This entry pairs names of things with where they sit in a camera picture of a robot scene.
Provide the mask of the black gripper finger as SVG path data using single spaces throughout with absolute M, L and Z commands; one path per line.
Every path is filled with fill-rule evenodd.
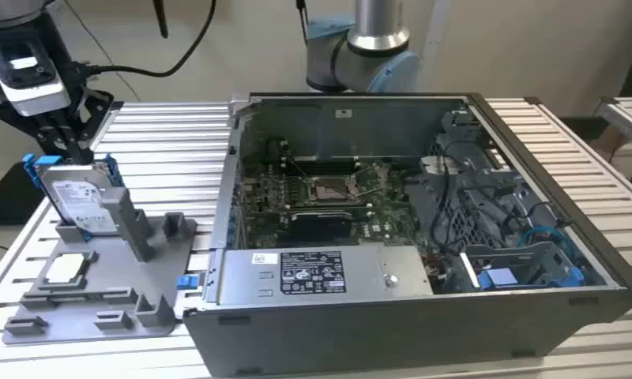
M 0 120 L 25 133 L 39 143 L 48 155 L 69 158 L 75 163 L 84 162 L 84 148 L 79 145 L 79 116 L 64 107 L 33 116 L 23 116 L 0 95 Z
M 80 100 L 71 108 L 68 152 L 75 163 L 91 163 L 91 144 L 112 107 L 112 94 L 84 89 Z

